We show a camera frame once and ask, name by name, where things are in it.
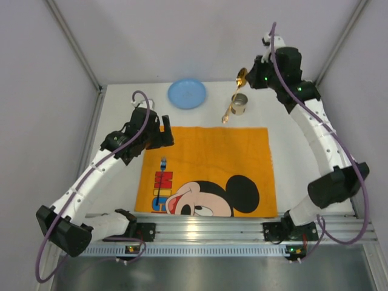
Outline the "gold metal spoon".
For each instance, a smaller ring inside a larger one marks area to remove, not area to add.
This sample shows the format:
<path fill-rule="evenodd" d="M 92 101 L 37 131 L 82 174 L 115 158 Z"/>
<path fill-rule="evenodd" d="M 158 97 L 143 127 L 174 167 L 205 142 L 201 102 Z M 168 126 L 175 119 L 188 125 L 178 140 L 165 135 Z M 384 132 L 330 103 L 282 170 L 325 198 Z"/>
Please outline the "gold metal spoon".
<path fill-rule="evenodd" d="M 231 102 L 230 102 L 225 114 L 221 118 L 221 121 L 223 124 L 226 124 L 229 121 L 229 117 L 230 117 L 230 114 L 232 111 L 233 102 L 236 99 L 236 96 L 239 93 L 240 89 L 243 88 L 247 83 L 247 80 L 246 80 L 247 74 L 248 74 L 248 70 L 245 67 L 243 67 L 239 70 L 239 72 L 236 76 L 236 90 L 235 90 L 234 94 L 232 95 Z"/>

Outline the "blue fork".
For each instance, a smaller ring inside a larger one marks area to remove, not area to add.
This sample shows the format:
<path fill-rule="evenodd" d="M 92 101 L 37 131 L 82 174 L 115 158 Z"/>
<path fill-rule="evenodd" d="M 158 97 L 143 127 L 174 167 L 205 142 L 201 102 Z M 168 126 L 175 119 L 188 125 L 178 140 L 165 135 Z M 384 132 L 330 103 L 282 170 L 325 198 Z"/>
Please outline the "blue fork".
<path fill-rule="evenodd" d="M 159 204 L 159 197 L 160 197 L 160 191 L 161 191 L 161 186 L 162 186 L 162 178 L 163 178 L 163 174 L 164 174 L 166 168 L 167 168 L 167 158 L 162 157 L 161 163 L 160 163 L 161 175 L 160 175 L 159 186 L 158 186 L 158 194 L 156 197 L 156 204 L 157 205 Z"/>

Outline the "light blue plate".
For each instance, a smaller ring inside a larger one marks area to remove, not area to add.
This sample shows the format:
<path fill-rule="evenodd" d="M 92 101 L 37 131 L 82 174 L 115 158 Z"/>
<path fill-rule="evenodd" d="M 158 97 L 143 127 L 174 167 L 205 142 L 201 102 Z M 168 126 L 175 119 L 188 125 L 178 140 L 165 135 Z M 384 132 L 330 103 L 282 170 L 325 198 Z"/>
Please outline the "light blue plate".
<path fill-rule="evenodd" d="M 176 108 L 194 109 L 199 107 L 207 97 L 205 85 L 195 78 L 183 78 L 173 82 L 167 97 Z"/>

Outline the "orange cartoon mouse towel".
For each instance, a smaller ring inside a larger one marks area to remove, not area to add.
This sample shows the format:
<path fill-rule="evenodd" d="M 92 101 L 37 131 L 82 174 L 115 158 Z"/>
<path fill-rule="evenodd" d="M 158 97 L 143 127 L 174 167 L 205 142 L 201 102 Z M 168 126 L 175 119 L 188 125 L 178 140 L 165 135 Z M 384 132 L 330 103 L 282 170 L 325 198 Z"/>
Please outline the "orange cartoon mouse towel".
<path fill-rule="evenodd" d="M 174 127 L 175 144 L 146 151 L 135 211 L 274 218 L 275 178 L 265 128 Z M 162 157 L 167 158 L 156 204 Z"/>

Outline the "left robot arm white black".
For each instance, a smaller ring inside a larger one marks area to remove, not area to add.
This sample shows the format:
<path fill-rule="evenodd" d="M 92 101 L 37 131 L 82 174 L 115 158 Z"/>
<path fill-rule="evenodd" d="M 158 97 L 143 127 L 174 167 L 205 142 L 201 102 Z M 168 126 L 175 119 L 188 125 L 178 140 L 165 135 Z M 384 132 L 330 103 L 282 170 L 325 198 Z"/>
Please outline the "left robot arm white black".
<path fill-rule="evenodd" d="M 96 156 L 78 180 L 50 207 L 36 212 L 39 226 L 57 247 L 71 257 L 79 256 L 90 243 L 112 236 L 134 238 L 137 219 L 128 210 L 87 217 L 111 180 L 143 150 L 174 144 L 169 116 L 153 110 L 134 109 L 121 130 L 109 133 Z"/>

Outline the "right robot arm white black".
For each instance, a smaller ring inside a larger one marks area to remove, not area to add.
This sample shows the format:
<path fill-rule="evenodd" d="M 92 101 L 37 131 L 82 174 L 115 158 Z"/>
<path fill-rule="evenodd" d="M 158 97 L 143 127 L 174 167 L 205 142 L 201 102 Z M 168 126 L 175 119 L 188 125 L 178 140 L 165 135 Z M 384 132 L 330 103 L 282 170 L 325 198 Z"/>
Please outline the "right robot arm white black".
<path fill-rule="evenodd" d="M 301 53 L 286 46 L 279 35 L 264 35 L 266 52 L 255 58 L 246 80 L 253 89 L 270 88 L 289 116 L 302 130 L 318 164 L 320 178 L 310 182 L 307 195 L 287 211 L 295 226 L 312 222 L 328 207 L 349 202 L 360 189 L 360 181 L 344 149 L 333 137 L 316 85 L 302 78 Z"/>

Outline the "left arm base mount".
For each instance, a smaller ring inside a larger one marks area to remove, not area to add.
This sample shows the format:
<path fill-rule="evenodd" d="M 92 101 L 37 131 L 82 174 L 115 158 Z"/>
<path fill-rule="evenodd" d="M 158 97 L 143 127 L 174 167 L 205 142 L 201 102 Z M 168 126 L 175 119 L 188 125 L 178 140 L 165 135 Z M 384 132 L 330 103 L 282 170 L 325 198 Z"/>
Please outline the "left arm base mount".
<path fill-rule="evenodd" d="M 126 230 L 123 235 L 116 235 L 104 238 L 103 241 L 134 241 L 136 239 L 144 242 L 153 242 L 156 235 L 156 224 L 150 222 L 138 222 Z"/>

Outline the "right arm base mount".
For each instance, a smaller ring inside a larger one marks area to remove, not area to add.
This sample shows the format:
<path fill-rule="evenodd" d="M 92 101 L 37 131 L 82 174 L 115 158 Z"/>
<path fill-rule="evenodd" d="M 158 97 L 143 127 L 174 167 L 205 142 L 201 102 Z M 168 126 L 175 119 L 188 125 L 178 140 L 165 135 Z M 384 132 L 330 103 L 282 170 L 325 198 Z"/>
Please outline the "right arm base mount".
<path fill-rule="evenodd" d="M 264 240 L 274 244 L 280 244 L 284 241 L 302 242 L 318 240 L 318 231 L 314 222 L 298 227 L 287 227 L 281 222 L 263 223 Z"/>

